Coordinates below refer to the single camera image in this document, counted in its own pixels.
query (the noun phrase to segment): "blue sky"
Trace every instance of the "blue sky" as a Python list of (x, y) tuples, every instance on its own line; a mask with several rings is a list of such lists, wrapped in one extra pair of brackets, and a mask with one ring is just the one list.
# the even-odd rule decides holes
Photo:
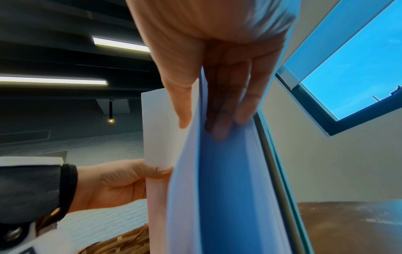
[(338, 119), (376, 103), (373, 95), (390, 96), (402, 85), (402, 0), (395, 0), (302, 84)]

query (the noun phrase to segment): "stack of paper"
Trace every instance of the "stack of paper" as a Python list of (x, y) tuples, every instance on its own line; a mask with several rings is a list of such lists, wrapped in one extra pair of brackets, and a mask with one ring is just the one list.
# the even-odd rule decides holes
[(292, 253), (253, 120), (215, 142), (200, 86), (186, 130), (165, 89), (142, 94), (145, 161), (175, 167), (147, 179), (151, 254)]

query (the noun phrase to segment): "white brick wall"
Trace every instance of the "white brick wall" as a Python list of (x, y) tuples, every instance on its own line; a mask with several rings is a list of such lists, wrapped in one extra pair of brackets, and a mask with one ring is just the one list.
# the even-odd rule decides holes
[[(67, 150), (67, 163), (89, 166), (120, 159), (143, 158), (142, 132), (80, 139), (0, 146), (0, 156), (34, 156)], [(140, 200), (112, 209), (81, 211), (59, 223), (78, 249), (125, 233), (148, 222), (147, 202)]]

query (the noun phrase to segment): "black sleeve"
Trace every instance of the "black sleeve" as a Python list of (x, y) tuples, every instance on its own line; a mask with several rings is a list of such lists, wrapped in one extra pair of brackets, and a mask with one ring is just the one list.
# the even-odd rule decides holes
[(78, 172), (75, 165), (64, 164), (61, 166), (60, 174), (60, 193), (59, 208), (60, 210), (52, 216), (47, 224), (55, 223), (63, 219), (70, 209), (72, 200), (74, 199), (75, 190), (77, 189)]

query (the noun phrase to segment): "light fixture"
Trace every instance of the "light fixture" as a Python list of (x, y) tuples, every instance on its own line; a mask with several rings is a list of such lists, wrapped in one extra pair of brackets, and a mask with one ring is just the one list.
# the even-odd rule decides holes
[(76, 79), (56, 79), (43, 77), (6, 77), (0, 76), (0, 83), (33, 83), (45, 85), (108, 85), (106, 80), (76, 80)]
[(136, 51), (142, 51), (142, 52), (151, 52), (149, 47), (144, 46), (144, 45), (132, 44), (132, 43), (121, 42), (121, 41), (112, 41), (112, 40), (96, 38), (96, 37), (92, 37), (92, 39), (93, 39), (93, 42), (95, 45), (108, 46), (108, 47), (120, 48), (120, 49), (136, 50)]
[(110, 101), (109, 101), (109, 120), (108, 120), (108, 122), (114, 123), (114, 119), (113, 119), (113, 102), (112, 102), (112, 99), (110, 99)]

